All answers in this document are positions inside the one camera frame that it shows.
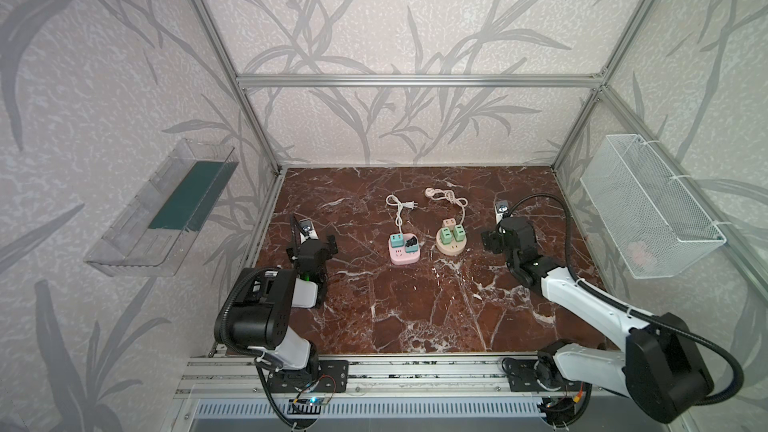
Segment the green plug adapter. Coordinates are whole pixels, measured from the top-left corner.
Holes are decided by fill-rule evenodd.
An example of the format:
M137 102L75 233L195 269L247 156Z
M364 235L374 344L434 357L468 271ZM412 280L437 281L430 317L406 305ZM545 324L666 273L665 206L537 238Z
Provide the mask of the green plug adapter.
M438 232L439 241L442 245L450 245L453 243L453 232L449 228L442 227Z
M456 242L464 242L466 240L466 231L461 224L457 224L454 226L453 237Z

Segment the beige round power strip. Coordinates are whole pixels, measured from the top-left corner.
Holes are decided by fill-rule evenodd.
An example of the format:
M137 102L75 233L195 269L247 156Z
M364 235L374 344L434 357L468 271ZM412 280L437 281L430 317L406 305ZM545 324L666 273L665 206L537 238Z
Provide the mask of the beige round power strip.
M467 243L468 241L466 238L457 241L454 236L454 230L450 228L439 229L435 238L437 250L447 256L457 256L461 254L465 250Z

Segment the pink square power strip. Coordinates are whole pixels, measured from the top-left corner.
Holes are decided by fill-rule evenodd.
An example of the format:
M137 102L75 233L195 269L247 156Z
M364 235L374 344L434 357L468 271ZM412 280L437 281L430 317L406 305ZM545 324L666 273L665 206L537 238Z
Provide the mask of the pink square power strip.
M412 234L412 233L403 233L403 234L405 239L410 238L411 236L416 236L415 234ZM396 266L409 265L409 264L416 263L420 259L420 255L421 255L420 245L419 245L418 253L408 254L404 252L404 247L397 248L397 249L391 248L389 241L388 241L388 251L389 251L389 257L390 257L391 263Z

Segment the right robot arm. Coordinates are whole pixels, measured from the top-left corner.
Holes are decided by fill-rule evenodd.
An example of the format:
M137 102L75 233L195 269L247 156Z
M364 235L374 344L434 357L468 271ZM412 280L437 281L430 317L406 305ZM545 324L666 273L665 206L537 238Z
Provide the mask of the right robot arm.
M618 300L544 256L532 224L503 217L481 234L486 251L501 254L508 271L527 287L598 330L615 350L564 343L551 355L565 379L630 398L651 419L669 424L695 406L735 397L745 382L738 360L691 332L678 316L654 315Z

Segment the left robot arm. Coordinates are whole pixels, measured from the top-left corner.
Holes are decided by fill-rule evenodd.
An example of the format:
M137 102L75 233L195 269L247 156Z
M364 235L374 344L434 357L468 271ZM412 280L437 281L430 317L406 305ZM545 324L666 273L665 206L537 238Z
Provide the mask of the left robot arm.
M333 235L309 237L288 250L291 267L245 268L225 299L214 338L231 352L255 358L274 375L319 377L316 346L290 326L294 309L323 305L328 289L327 261L338 253Z

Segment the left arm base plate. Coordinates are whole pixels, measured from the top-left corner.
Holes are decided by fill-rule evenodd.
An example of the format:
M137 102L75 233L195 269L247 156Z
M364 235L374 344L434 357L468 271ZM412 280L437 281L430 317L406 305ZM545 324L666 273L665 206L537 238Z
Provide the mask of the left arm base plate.
M319 360L300 370L270 372L267 385L271 392L298 393L309 389L321 393L346 391L350 363L346 360Z

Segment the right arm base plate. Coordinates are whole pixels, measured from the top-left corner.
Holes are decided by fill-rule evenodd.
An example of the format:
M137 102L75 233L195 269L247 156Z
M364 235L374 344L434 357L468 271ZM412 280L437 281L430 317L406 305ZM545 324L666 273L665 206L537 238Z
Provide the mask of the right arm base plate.
M501 361L511 392L558 392L559 385L545 384L536 372L537 359L505 357Z

